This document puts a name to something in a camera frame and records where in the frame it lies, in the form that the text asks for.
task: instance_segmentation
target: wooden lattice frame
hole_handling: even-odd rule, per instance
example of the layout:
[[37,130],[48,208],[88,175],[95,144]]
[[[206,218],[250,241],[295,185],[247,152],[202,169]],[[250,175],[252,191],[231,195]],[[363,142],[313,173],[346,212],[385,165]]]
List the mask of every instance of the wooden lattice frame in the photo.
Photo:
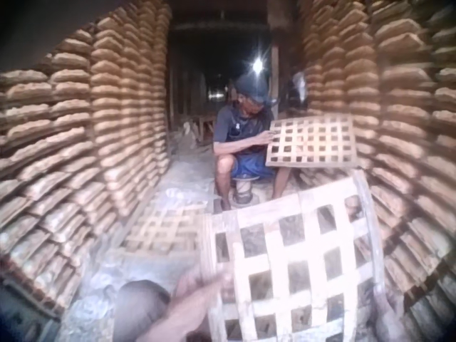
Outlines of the wooden lattice frame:
[[[349,221],[345,199],[358,195],[364,217]],[[336,230],[320,233],[317,209],[332,205]],[[279,220],[301,215],[305,241],[284,246]],[[267,253],[244,257],[241,229],[263,224]],[[222,214],[206,216],[201,242],[203,276],[211,279],[218,271],[231,264],[234,270],[235,304],[223,304],[218,296],[217,304],[209,310],[209,324],[214,341],[227,341],[225,321],[239,319],[244,341],[325,341],[326,338],[343,334],[344,341],[352,341],[356,332],[358,285],[372,278],[377,291],[384,291],[383,251],[373,201],[362,171],[354,171],[352,177],[321,187],[282,197],[274,201]],[[225,233],[229,262],[217,261],[216,234]],[[368,235],[373,260],[356,268],[353,240]],[[339,247],[342,275],[327,281],[325,252]],[[311,291],[289,293],[288,265],[290,262],[307,261]],[[273,298],[252,301],[249,276],[270,271]],[[345,309],[343,318],[326,322],[327,299],[343,294]],[[311,305],[311,328],[293,332],[291,310]],[[275,315],[276,337],[258,339],[255,318]]]
[[194,252],[206,208],[205,202],[177,208],[160,207],[151,202],[123,246],[127,251],[159,255]]
[[266,165],[276,167],[355,167],[358,165],[350,115],[327,114],[276,120]]

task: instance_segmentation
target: dark cap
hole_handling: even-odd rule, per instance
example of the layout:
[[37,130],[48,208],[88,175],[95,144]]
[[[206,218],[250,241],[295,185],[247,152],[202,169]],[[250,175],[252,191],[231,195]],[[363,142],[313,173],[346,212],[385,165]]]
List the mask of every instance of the dark cap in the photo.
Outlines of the dark cap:
[[261,74],[245,73],[237,79],[234,87],[239,94],[251,98],[256,103],[268,105],[271,102],[268,83]]

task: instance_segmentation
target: finger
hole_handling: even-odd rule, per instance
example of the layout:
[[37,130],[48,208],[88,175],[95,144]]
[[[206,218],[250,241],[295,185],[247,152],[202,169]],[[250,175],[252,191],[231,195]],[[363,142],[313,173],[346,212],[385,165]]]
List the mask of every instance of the finger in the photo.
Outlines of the finger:
[[201,282],[201,268],[199,264],[188,269],[180,278],[176,286],[175,296],[181,297],[192,293]]
[[196,302],[200,302],[208,308],[215,296],[222,290],[223,284],[224,277],[218,276],[208,285],[196,290],[192,296],[197,299]]

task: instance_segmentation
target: man's arm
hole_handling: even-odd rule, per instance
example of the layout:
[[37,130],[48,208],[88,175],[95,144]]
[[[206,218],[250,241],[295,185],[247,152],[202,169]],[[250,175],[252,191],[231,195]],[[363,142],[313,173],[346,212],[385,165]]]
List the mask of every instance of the man's arm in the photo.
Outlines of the man's arm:
[[230,155],[236,153],[250,146],[254,145],[268,145],[272,142],[274,133],[270,130],[265,130],[251,138],[245,138],[238,141],[232,142],[214,142],[214,154],[215,155]]
[[232,155],[233,153],[245,150],[253,145],[258,145],[255,142],[256,137],[245,138],[238,141],[232,142],[214,142],[214,154],[215,155]]

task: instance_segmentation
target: man's leg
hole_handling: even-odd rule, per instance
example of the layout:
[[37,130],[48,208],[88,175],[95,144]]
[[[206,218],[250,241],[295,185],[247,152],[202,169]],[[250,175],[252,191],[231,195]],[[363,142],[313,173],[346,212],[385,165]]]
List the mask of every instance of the man's leg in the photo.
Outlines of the man's leg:
[[276,179],[274,180],[274,191],[272,192],[273,200],[283,195],[288,179],[290,178],[290,173],[290,167],[280,167],[279,171],[277,171]]
[[233,155],[220,155],[217,158],[215,170],[215,187],[222,198],[222,209],[231,210],[229,203],[229,187],[231,182],[231,170],[233,170],[236,158]]

